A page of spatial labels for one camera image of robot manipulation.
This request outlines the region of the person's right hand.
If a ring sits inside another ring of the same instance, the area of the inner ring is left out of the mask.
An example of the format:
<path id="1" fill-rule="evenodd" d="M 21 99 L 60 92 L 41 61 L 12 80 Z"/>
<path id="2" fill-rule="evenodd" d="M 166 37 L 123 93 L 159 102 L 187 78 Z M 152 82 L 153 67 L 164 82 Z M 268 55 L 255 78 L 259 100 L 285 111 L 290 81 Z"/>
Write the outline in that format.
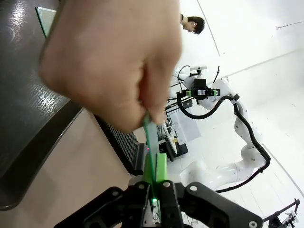
<path id="1" fill-rule="evenodd" d="M 53 91 L 122 132 L 161 124 L 181 56 L 177 0 L 62 0 L 39 60 Z"/>

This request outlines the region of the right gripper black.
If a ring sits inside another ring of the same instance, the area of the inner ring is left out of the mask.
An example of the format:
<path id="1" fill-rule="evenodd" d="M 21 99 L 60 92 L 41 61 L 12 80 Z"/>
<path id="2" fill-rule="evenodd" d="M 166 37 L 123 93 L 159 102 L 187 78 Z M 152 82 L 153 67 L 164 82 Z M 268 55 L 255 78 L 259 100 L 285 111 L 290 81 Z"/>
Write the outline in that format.
<path id="1" fill-rule="evenodd" d="M 209 89 L 206 79 L 195 79 L 193 91 L 186 89 L 182 91 L 182 97 L 207 97 L 207 96 L 220 96 L 220 89 Z"/>

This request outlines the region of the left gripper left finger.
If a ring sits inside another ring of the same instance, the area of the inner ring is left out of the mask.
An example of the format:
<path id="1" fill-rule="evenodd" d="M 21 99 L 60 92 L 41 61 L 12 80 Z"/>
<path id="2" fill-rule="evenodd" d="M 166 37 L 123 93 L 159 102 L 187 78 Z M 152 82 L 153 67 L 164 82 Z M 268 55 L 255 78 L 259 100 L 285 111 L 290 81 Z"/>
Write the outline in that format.
<path id="1" fill-rule="evenodd" d="M 152 198 L 153 159 L 146 155 L 144 175 L 135 184 L 122 190 L 110 187 L 76 212 L 55 225 L 56 228 L 155 228 Z"/>

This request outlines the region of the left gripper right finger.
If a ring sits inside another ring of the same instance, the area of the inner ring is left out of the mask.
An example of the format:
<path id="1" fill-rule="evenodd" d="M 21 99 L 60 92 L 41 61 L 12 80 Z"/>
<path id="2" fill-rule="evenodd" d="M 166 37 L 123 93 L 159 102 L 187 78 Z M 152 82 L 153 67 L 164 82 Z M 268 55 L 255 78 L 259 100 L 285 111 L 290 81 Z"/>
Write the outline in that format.
<path id="1" fill-rule="evenodd" d="M 167 157 L 156 155 L 155 180 L 162 228 L 183 228 L 182 213 L 209 228 L 261 228 L 253 212 L 222 197 L 199 182 L 187 186 L 167 179 Z"/>

